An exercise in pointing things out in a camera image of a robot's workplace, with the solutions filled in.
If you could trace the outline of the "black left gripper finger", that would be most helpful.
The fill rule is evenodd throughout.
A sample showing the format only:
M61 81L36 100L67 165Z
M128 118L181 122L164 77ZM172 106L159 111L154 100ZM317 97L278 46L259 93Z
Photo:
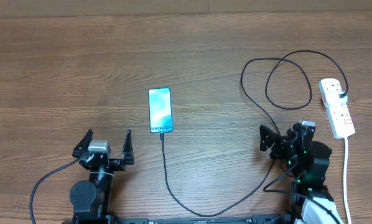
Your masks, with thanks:
M73 157L80 157L85 151L88 150L88 146L93 139L93 131L89 129L83 139L75 146L72 152Z
M123 144L123 163L124 164L134 164L134 152L131 140L132 130L127 131L126 139Z

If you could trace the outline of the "white power strip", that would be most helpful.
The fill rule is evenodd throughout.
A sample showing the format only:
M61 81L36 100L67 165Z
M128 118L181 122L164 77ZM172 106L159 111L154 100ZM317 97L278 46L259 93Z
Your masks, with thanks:
M326 91L343 91L340 82L334 78L321 80L319 89L321 96ZM335 139L344 139L355 134L355 128L347 104L330 108L325 107L325 109Z

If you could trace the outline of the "blue Galaxy smartphone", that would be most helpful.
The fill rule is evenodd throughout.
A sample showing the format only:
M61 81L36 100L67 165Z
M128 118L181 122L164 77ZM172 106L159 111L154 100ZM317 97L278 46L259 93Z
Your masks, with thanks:
M148 91L149 124L151 133L173 131L172 103L169 88L156 88Z

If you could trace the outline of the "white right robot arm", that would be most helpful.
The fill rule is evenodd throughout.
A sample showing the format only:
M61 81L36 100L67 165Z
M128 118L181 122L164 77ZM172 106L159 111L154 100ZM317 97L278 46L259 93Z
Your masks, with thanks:
M260 126L260 150L271 150L272 159L286 162L286 170L264 192L290 197L291 209L271 223L342 223L333 197L324 184L332 149L314 141L315 123L301 120L282 136Z

